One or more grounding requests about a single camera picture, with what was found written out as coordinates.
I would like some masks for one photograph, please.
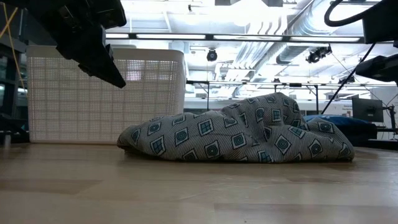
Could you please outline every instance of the spotlight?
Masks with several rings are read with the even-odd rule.
[[[344,82],[344,80],[346,80],[347,78],[340,78],[339,80],[338,80],[338,84],[342,84],[343,82]],[[354,76],[351,76],[348,80],[347,80],[347,82],[346,82],[346,84],[350,84],[350,83],[354,83],[355,82],[355,77]]]
[[[209,62],[214,62],[217,60],[217,53],[215,49],[210,49],[209,52],[207,53],[207,61]]]
[[[314,51],[310,52],[310,55],[305,59],[308,63],[317,63],[322,58],[326,57],[326,55],[331,54],[333,51],[331,47],[319,47]]]

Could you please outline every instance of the diamond pattern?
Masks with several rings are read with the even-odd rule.
[[[284,98],[284,106],[290,106],[289,99]]]
[[[239,114],[239,117],[242,119],[245,127],[248,128],[249,124],[248,124],[248,117],[246,116],[246,112],[243,112],[243,113]]]
[[[205,136],[208,133],[214,131],[213,122],[211,119],[198,123],[198,128],[200,136]]]
[[[234,103],[234,104],[229,105],[228,107],[233,109],[233,108],[237,108],[239,106],[241,106],[239,103]]]
[[[301,153],[298,153],[297,156],[295,156],[295,157],[293,158],[293,161],[294,161],[294,162],[299,162],[299,161],[301,161],[301,160],[302,160]]]
[[[319,131],[321,131],[321,132],[326,132],[326,133],[334,133],[335,132],[333,130],[333,125],[331,123],[319,122],[318,127],[319,127]]]
[[[292,143],[290,143],[285,137],[280,135],[278,140],[276,140],[276,142],[275,142],[275,146],[284,155],[289,150],[289,148],[292,146]]]
[[[280,109],[272,109],[272,121],[282,121],[282,119],[280,118]]]
[[[264,108],[257,108],[255,114],[256,114],[257,123],[262,121],[262,118],[264,117]]]
[[[131,140],[132,140],[132,143],[133,143],[135,146],[137,146],[140,133],[141,133],[141,130],[140,130],[140,129],[137,129],[137,130],[135,130],[135,131],[131,134]]]
[[[164,146],[164,137],[162,136],[150,142],[150,148],[156,156],[162,155],[166,151],[166,147]]]
[[[205,113],[203,113],[203,114],[194,114],[194,115],[193,115],[193,118],[195,119],[195,118],[200,117],[200,116],[203,116],[203,115],[205,115]]]
[[[322,145],[316,139],[312,142],[312,144],[308,147],[308,149],[311,152],[311,158],[314,158],[323,151]]]
[[[148,136],[150,136],[151,134],[154,134],[155,132],[159,131],[160,128],[162,127],[162,123],[155,123],[155,124],[151,124],[148,127]]]
[[[299,105],[296,102],[294,102],[294,104],[293,104],[293,112],[294,113],[299,113],[300,112]]]
[[[301,130],[304,130],[304,131],[309,131],[310,130],[310,127],[308,127],[308,124],[300,125],[298,128],[300,128]]]
[[[242,159],[238,159],[238,161],[247,161],[248,160],[248,157],[247,156],[245,156],[245,157],[243,157]]]
[[[268,103],[276,103],[276,99],[274,96],[267,96],[266,100]]]
[[[290,127],[289,131],[291,133],[293,133],[294,135],[296,135],[297,137],[299,137],[300,139],[304,137],[305,135],[305,131],[299,129],[299,128],[295,128],[295,127]]]
[[[259,99],[257,99],[256,97],[254,97],[254,98],[248,98],[247,101],[248,101],[250,104],[252,104],[252,103],[254,103],[254,102],[259,101]]]
[[[157,121],[157,120],[159,120],[159,119],[162,119],[164,116],[160,116],[160,117],[157,117],[157,118],[152,118],[151,120],[149,120],[149,121]]]
[[[185,121],[185,115],[173,120],[172,126],[176,125],[176,124],[181,124],[182,122]]]
[[[198,156],[197,156],[197,153],[195,152],[195,150],[191,149],[189,152],[185,153],[182,156],[182,159],[186,160],[186,161],[195,161],[195,160],[198,160]]]
[[[272,162],[271,156],[268,155],[265,151],[259,151],[257,153],[259,155],[259,162],[263,162],[263,163],[271,163]]]
[[[225,128],[229,128],[231,126],[234,126],[237,123],[238,122],[235,119],[233,119],[233,118],[224,118],[224,126],[225,126]]]
[[[264,137],[266,138],[266,141],[268,141],[269,138],[271,138],[271,133],[272,133],[271,128],[264,127]]]
[[[243,133],[231,137],[233,149],[239,149],[246,145],[246,138]]]
[[[175,146],[177,147],[178,145],[180,145],[181,143],[185,142],[186,140],[189,139],[188,136],[188,128],[184,128],[182,130],[177,131],[174,134],[174,142],[175,142]]]
[[[218,141],[215,140],[214,142],[205,146],[205,152],[207,158],[209,159],[220,156],[220,147],[218,146]]]
[[[251,145],[251,147],[254,147],[254,146],[259,146],[260,145],[260,143],[259,143],[259,141],[257,141],[257,139],[255,139],[255,138],[251,138],[252,139],[252,141],[253,141],[253,144]]]
[[[292,126],[297,128],[297,127],[300,126],[300,122],[301,122],[300,119],[295,119],[295,120],[293,120],[293,122],[292,122]]]
[[[351,150],[349,149],[348,145],[343,143],[343,147],[341,148],[340,152],[338,153],[338,158],[345,158],[351,154]]]

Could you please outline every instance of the black robotic arm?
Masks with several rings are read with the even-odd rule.
[[[126,85],[113,63],[105,29],[126,24],[120,0],[0,0],[26,8],[57,43],[66,59],[79,63],[89,76],[122,88]]]

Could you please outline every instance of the security camera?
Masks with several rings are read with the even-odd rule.
[[[217,53],[215,49],[210,49],[209,52],[207,53],[207,61],[209,62],[214,62],[217,60]]]

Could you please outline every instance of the white plastic crate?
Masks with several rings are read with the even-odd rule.
[[[114,62],[123,89],[89,77],[55,47],[28,47],[30,141],[114,144],[130,125],[183,112],[183,53],[115,48]]]

